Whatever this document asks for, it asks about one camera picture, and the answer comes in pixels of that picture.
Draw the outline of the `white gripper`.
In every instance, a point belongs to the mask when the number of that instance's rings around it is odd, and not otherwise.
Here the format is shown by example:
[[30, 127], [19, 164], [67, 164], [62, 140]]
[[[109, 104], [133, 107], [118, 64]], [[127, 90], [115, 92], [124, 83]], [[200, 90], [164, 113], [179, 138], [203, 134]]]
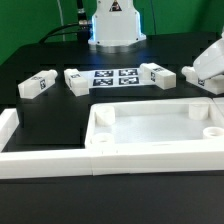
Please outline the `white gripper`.
[[219, 40], [195, 59], [193, 68], [201, 80], [207, 80], [224, 73], [224, 31]]

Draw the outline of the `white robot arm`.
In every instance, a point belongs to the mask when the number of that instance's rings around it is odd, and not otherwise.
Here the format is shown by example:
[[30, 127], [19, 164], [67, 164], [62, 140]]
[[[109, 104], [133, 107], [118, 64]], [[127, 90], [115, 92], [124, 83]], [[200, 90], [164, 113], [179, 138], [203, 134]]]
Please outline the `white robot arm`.
[[[128, 52], [146, 40], [141, 32], [140, 14], [133, 0], [97, 0], [92, 16], [91, 50], [106, 53]], [[201, 80], [224, 74], [224, 31], [222, 37], [193, 62]]]

